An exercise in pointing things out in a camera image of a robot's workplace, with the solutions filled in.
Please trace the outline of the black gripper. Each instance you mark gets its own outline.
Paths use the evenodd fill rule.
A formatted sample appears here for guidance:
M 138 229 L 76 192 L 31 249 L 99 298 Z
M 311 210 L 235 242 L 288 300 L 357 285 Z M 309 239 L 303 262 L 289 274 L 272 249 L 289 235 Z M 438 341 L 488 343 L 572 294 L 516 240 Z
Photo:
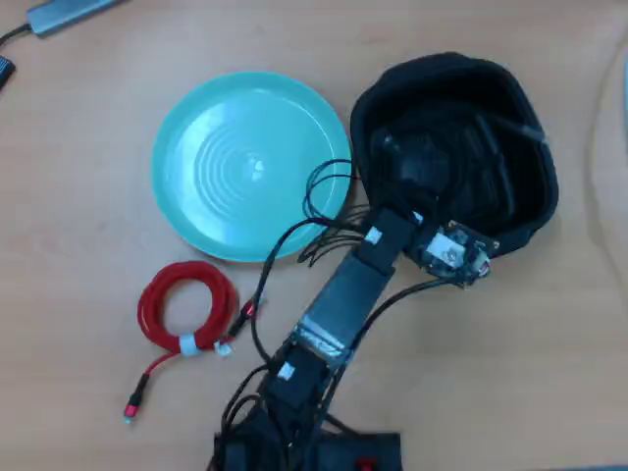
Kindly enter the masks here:
M 392 202 L 394 211 L 410 226 L 404 253 L 413 262 L 422 263 L 425 249 L 440 226 L 438 212 L 432 204 L 417 203 L 400 194 L 395 194 Z

